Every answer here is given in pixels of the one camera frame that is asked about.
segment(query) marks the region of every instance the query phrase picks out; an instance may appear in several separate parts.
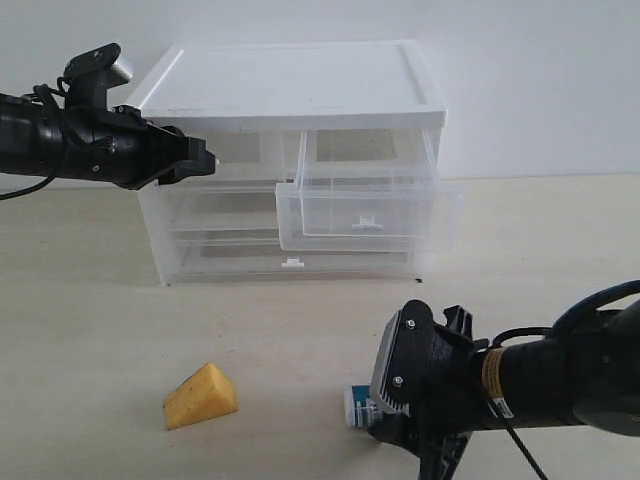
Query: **black cable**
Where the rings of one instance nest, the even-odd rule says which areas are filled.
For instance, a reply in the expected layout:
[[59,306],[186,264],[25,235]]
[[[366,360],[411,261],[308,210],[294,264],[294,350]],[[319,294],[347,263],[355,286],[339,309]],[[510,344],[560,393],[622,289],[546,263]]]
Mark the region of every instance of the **black cable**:
[[538,478],[540,478],[540,480],[549,480],[549,477],[547,477],[545,473],[542,471],[542,468],[540,468],[540,465],[538,465],[538,462],[536,462],[536,460],[533,458],[533,455],[531,455],[531,452],[529,451],[529,449],[526,447],[524,442],[520,439],[520,437],[514,430],[513,426],[511,425],[511,422],[503,415],[502,411],[500,411],[500,409],[493,403],[493,399],[489,395],[489,392],[487,392],[487,389],[484,387],[484,385],[482,385],[475,378],[472,378],[471,380],[473,384],[476,385],[478,390],[481,392],[491,412],[498,418],[500,423],[502,423],[502,426],[507,431],[507,433],[509,434],[511,439],[514,441],[514,443],[517,445],[517,447],[520,449],[520,451],[522,452],[522,455],[524,455],[524,458],[527,459],[527,462],[529,462],[529,465],[531,465],[531,468],[533,468],[533,470],[536,472],[536,474],[538,475]]
[[61,155],[60,160],[58,161],[58,163],[53,167],[53,170],[51,171],[51,173],[47,176],[47,178],[45,178],[40,183],[37,183],[37,184],[35,184],[35,185],[31,186],[31,187],[24,188],[22,190],[16,190],[15,192],[9,192],[9,193],[0,194],[0,201],[2,201],[2,200],[11,200],[13,198],[18,198],[18,197],[23,197],[25,195],[29,195],[31,193],[37,192],[38,190],[42,190],[44,187],[46,187],[51,182],[53,182],[57,178],[58,172],[64,166],[64,164],[67,162],[67,159],[69,158],[69,150],[70,150],[70,138],[69,137],[70,136],[73,137],[75,135],[75,137],[77,137],[77,139],[79,139],[82,144],[88,145],[84,141],[82,141],[82,139],[80,139],[80,137],[73,130],[71,125],[69,125],[69,122],[67,122],[66,119],[60,114],[60,107],[58,106],[58,104],[54,100],[54,98],[53,98],[53,96],[51,94],[52,90],[49,88],[48,85],[45,84],[45,85],[40,85],[40,86],[37,86],[37,87],[33,87],[33,92],[34,92],[34,96],[37,98],[37,100],[42,103],[43,108],[45,109],[45,111],[54,118],[56,123],[58,123],[58,126],[60,127],[60,131],[62,133],[62,141],[63,141],[63,145],[64,145],[64,152]]
[[640,293],[640,280],[621,283],[585,298],[567,310],[551,327],[550,337],[570,334],[584,319],[593,315],[600,307]]
[[524,327],[524,328],[514,328],[511,330],[507,330],[506,332],[502,332],[497,335],[493,342],[491,343],[491,347],[499,347],[507,340],[511,340],[512,338],[518,337],[529,337],[529,336],[541,336],[545,337],[551,332],[550,327]]

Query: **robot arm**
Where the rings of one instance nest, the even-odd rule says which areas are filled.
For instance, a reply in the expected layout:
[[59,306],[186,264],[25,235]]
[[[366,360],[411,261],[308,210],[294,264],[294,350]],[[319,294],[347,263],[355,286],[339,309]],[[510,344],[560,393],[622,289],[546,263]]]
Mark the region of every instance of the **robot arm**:
[[[157,127],[130,106],[107,110],[107,90],[131,78],[112,43],[71,60],[57,90],[40,85],[22,97],[0,94],[0,172],[46,177],[0,199],[32,193],[55,178],[138,190],[154,180],[171,184],[213,174],[216,159],[204,140]],[[64,98],[63,109],[53,95]]]
[[[578,303],[553,327],[514,329],[492,344],[474,340],[472,317],[445,310],[446,325],[420,301],[387,324],[369,396],[369,433],[420,458],[421,480],[450,480],[479,430],[506,430],[546,479],[514,429],[591,425],[640,436],[640,301],[601,307],[640,293],[640,280]],[[508,339],[542,335],[503,347]]]

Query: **white wall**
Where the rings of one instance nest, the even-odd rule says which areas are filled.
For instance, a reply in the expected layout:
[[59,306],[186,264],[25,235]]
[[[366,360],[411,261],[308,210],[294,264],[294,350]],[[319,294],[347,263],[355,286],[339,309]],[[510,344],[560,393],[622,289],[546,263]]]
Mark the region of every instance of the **white wall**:
[[[115,41],[136,67],[134,82],[112,92],[112,104],[123,102],[174,43],[406,38],[415,33],[417,4],[417,0],[0,0],[0,92],[18,95],[36,83],[53,84],[69,59]],[[213,81],[211,88],[215,94]],[[31,185],[34,180],[0,175],[0,190]]]
[[421,8],[419,38],[449,107],[444,176],[640,172],[640,2]]

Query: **table surface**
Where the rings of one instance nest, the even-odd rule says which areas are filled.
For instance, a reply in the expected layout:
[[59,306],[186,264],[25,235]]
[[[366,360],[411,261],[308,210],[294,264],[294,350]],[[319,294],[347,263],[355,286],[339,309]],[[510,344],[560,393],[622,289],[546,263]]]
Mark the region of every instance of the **table surface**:
[[[462,304],[476,335],[548,325],[640,275],[640,177],[461,182],[459,240],[430,279],[159,286],[130,192],[0,204],[0,477],[384,479],[409,454],[344,426],[384,324],[411,298]],[[205,362],[238,413],[166,432],[162,401]],[[587,427],[522,437],[551,479],[637,479],[640,441]],[[456,479],[533,479],[502,432]]]

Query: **white plastic storage cabinet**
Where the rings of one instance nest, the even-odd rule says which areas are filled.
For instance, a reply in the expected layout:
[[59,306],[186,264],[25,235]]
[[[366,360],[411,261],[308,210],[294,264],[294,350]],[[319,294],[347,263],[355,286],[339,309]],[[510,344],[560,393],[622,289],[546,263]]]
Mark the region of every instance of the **white plastic storage cabinet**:
[[453,242],[446,112],[411,41],[173,48],[127,103],[219,161],[140,192],[165,284],[420,278]]

